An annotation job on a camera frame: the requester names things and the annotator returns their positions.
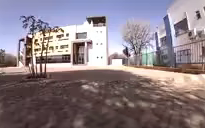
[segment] small tree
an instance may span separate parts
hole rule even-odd
[[[47,32],[49,33],[49,37],[51,36],[51,33],[57,33],[57,32],[64,32],[64,30],[58,26],[55,27],[47,27]],[[44,65],[44,75],[47,75],[47,62],[48,62],[48,46],[49,46],[50,39],[48,38],[47,44],[46,44],[46,59],[45,59],[45,65]]]
[[[43,52],[45,50],[45,44],[44,43],[45,43],[45,36],[46,36],[46,33],[48,31],[48,28],[49,28],[49,24],[39,19],[38,22],[37,22],[37,26],[38,26],[40,34],[43,36],[43,39],[42,39],[42,42],[41,42],[41,55],[40,55],[40,76],[42,77],[42,70],[43,70],[42,60],[43,60]]]
[[[122,38],[123,44],[130,53],[135,56],[140,55],[143,48],[150,45],[152,39],[150,25],[137,20],[128,20],[123,26]]]
[[[28,29],[28,34],[30,34],[32,39],[34,39],[36,32],[38,31],[37,20],[34,16],[21,16],[20,20],[23,22],[23,28]],[[33,58],[33,43],[31,42],[31,72],[32,76],[35,77],[34,71],[34,58]]]

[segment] blue sky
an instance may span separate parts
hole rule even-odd
[[[0,0],[0,48],[16,55],[25,35],[19,17],[34,15],[51,25],[82,24],[87,16],[108,17],[109,53],[122,52],[121,26],[128,19],[146,20],[155,28],[173,0]]]

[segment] fence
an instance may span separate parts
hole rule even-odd
[[[161,47],[158,51],[131,57],[125,63],[205,69],[205,39],[171,48]]]

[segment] modern building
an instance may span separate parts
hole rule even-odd
[[[174,0],[163,24],[157,46],[166,49],[169,65],[205,64],[205,0]]]
[[[43,39],[37,33],[32,43],[34,60],[39,63],[42,42],[46,46],[49,40],[47,56],[48,65],[104,66],[108,64],[108,28],[105,16],[87,17],[82,25],[60,27],[64,32],[47,33]]]

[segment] dirt ground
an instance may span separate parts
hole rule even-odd
[[[205,89],[179,88],[143,71],[0,76],[0,128],[205,128]]]

